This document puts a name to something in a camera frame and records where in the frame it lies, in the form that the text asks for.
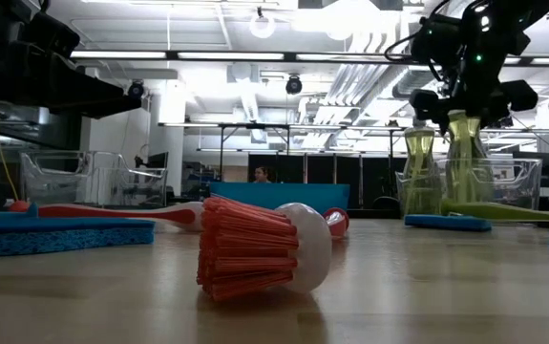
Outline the yellow soap pump bottle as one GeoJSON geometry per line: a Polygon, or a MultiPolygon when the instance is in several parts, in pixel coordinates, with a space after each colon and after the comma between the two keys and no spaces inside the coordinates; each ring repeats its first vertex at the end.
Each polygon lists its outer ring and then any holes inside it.
{"type": "Polygon", "coordinates": [[[456,203],[483,201],[491,194],[492,173],[485,167],[487,155],[480,140],[480,118],[465,111],[448,114],[450,147],[447,154],[447,196],[456,203]]]}
{"type": "Polygon", "coordinates": [[[438,214],[440,183],[433,160],[435,131],[424,120],[414,119],[404,131],[407,159],[398,176],[403,215],[438,214]]]}

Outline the green dish brush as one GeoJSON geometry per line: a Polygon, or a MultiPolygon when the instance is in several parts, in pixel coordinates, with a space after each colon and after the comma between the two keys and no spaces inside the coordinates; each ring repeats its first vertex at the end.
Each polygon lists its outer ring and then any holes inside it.
{"type": "Polygon", "coordinates": [[[443,213],[458,213],[500,222],[549,223],[549,212],[547,211],[506,204],[488,202],[455,203],[450,200],[443,200],[441,211],[443,213]]]}

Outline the clear plastic bin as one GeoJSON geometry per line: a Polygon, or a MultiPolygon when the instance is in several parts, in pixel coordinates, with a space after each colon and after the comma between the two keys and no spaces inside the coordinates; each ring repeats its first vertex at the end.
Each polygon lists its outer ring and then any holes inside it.
{"type": "Polygon", "coordinates": [[[25,151],[22,195],[32,203],[157,208],[166,205],[164,168],[134,168],[100,151],[25,151]]]}
{"type": "Polygon", "coordinates": [[[536,210],[540,178],[540,160],[510,158],[409,161],[396,174],[404,215],[469,215],[470,204],[536,210]]]}

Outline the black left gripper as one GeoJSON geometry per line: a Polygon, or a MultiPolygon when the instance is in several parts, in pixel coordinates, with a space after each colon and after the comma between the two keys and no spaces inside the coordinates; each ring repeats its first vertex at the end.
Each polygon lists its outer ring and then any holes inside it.
{"type": "Polygon", "coordinates": [[[0,100],[63,107],[65,113],[87,118],[106,118],[141,107],[140,97],[126,95],[123,88],[95,77],[76,75],[73,65],[57,54],[0,58],[0,100]]]}

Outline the black overhead frame bar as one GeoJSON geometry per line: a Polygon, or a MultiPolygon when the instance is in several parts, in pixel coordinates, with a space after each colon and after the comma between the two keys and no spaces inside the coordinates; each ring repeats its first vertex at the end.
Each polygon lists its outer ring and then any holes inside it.
{"type": "MultiPolygon", "coordinates": [[[[203,61],[219,61],[219,62],[229,62],[229,61],[251,61],[251,62],[285,62],[285,63],[303,63],[303,62],[311,62],[311,63],[342,63],[342,64],[382,64],[382,65],[385,65],[385,64],[412,64],[411,61],[392,61],[392,60],[388,60],[387,61],[382,61],[382,62],[371,62],[371,63],[343,63],[343,62],[321,62],[321,61],[300,61],[296,58],[296,55],[297,54],[313,54],[313,53],[280,53],[280,54],[284,54],[285,55],[285,58],[283,60],[278,60],[278,61],[265,61],[265,60],[186,60],[186,59],[179,59],[178,58],[178,53],[184,53],[184,52],[234,52],[234,51],[180,51],[180,52],[177,52],[177,51],[139,51],[139,52],[165,52],[167,57],[165,59],[95,59],[95,60],[132,60],[132,61],[137,61],[137,60],[154,60],[154,61],[200,61],[200,62],[203,62],[203,61]]],[[[234,53],[251,53],[251,52],[234,52],[234,53]]],[[[94,58],[73,58],[73,59],[76,59],[76,60],[88,60],[88,59],[94,59],[94,58]]]]}

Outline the red and white dish brush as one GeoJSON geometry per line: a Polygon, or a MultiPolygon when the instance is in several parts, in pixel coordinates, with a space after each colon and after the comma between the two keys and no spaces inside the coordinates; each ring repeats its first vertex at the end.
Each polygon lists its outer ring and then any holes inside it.
{"type": "Polygon", "coordinates": [[[157,209],[108,209],[79,204],[46,204],[36,207],[45,218],[127,218],[169,223],[180,229],[202,231],[201,202],[175,204],[157,209]]]}
{"type": "Polygon", "coordinates": [[[268,209],[221,197],[203,204],[197,284],[215,301],[283,287],[309,293],[327,278],[332,241],[349,218],[301,203],[268,209]]]}

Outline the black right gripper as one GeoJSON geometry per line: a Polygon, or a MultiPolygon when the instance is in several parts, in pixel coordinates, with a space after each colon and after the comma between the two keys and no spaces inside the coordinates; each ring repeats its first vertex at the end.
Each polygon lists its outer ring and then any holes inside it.
{"type": "Polygon", "coordinates": [[[434,91],[413,90],[410,105],[415,117],[437,124],[440,133],[448,131],[452,110],[481,115],[482,127],[511,126],[511,113],[533,110],[538,94],[525,80],[499,81],[507,54],[507,46],[500,42],[444,44],[438,49],[438,64],[450,94],[440,99],[434,91]]]}

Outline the black metal table frame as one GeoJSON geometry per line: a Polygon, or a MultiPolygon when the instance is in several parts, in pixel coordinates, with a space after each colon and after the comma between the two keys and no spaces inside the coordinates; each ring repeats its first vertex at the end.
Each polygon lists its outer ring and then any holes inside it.
{"type": "Polygon", "coordinates": [[[178,127],[183,129],[188,128],[217,128],[220,131],[220,145],[218,149],[215,149],[214,152],[219,154],[219,176],[215,177],[213,179],[214,182],[223,183],[224,182],[224,169],[223,169],[223,154],[228,151],[232,153],[274,153],[276,156],[276,167],[274,171],[274,177],[276,183],[283,183],[285,180],[281,180],[281,176],[285,176],[285,174],[280,174],[280,162],[279,159],[282,155],[290,156],[291,154],[300,154],[303,156],[303,167],[302,167],[302,183],[308,183],[308,175],[307,175],[307,156],[310,154],[329,154],[331,153],[334,156],[334,163],[332,167],[332,181],[334,183],[337,183],[337,157],[341,156],[343,154],[350,154],[350,155],[358,155],[360,159],[363,159],[364,156],[371,154],[371,151],[327,151],[324,149],[320,150],[293,150],[290,149],[290,139],[291,139],[291,130],[292,129],[315,129],[315,130],[322,130],[322,131],[336,131],[336,130],[367,130],[367,131],[383,131],[386,135],[386,137],[389,138],[390,141],[390,149],[388,151],[388,165],[386,167],[387,172],[387,184],[386,184],[386,190],[390,196],[393,196],[395,194],[394,188],[396,187],[396,175],[395,171],[393,169],[393,160],[394,160],[394,154],[393,154],[393,133],[394,132],[400,132],[402,131],[401,127],[392,127],[392,126],[374,126],[374,127],[359,127],[359,126],[335,126],[335,125],[316,125],[316,126],[310,126],[310,125],[289,125],[289,124],[272,124],[272,123],[256,123],[256,122],[246,122],[246,123],[207,123],[207,122],[199,122],[199,123],[190,123],[190,122],[184,122],[184,123],[159,123],[158,126],[160,127],[178,127]],[[282,138],[283,142],[285,143],[284,149],[244,149],[244,148],[230,148],[226,150],[224,148],[224,143],[232,136],[235,135],[235,133],[239,129],[245,129],[245,130],[260,130],[260,131],[272,131],[276,133],[279,137],[282,138]]]}

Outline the blue plastic bin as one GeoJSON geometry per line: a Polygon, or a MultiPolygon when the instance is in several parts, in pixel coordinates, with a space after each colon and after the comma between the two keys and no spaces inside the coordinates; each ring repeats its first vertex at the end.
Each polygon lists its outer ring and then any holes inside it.
{"type": "Polygon", "coordinates": [[[333,207],[348,208],[350,186],[330,183],[211,183],[209,191],[212,196],[269,209],[301,203],[324,214],[333,207]]]}

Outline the black partition panels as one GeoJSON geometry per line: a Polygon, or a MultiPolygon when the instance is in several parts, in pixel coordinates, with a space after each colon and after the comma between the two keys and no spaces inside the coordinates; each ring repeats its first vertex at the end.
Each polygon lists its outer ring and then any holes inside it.
{"type": "Polygon", "coordinates": [[[350,198],[357,203],[359,190],[366,203],[396,190],[391,172],[403,170],[405,158],[333,155],[248,155],[247,178],[255,180],[254,170],[263,167],[271,182],[342,183],[350,186],[350,198]]]}

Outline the black chair backrest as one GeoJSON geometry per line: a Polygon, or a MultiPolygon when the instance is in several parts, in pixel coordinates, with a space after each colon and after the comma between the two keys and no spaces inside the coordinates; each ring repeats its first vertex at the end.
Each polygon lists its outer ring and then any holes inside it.
{"type": "Polygon", "coordinates": [[[399,211],[400,203],[396,198],[381,196],[373,201],[372,208],[374,210],[399,211]]]}

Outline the blue wavy sponge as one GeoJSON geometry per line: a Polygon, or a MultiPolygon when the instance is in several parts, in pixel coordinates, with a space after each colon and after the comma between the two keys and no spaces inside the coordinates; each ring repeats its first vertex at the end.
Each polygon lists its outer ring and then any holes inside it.
{"type": "Polygon", "coordinates": [[[492,224],[471,216],[443,216],[413,214],[404,217],[405,226],[465,232],[487,232],[492,224]]]}
{"type": "Polygon", "coordinates": [[[0,256],[93,247],[150,245],[155,224],[122,218],[32,218],[0,220],[0,256]]]}

